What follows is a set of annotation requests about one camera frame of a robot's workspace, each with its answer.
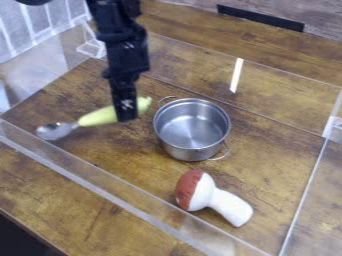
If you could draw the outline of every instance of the stainless steel pot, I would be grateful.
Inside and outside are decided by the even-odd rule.
[[[222,157],[210,159],[226,145],[230,128],[226,111],[212,102],[196,98],[167,103],[154,118],[162,147],[174,158],[184,161],[218,160],[227,156],[228,151]]]

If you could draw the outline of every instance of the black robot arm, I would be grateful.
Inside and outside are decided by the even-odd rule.
[[[40,5],[52,0],[16,0]],[[150,69],[147,31],[134,20],[140,15],[139,0],[87,0],[98,26],[98,40],[107,49],[112,102],[120,122],[138,117],[135,81]]]

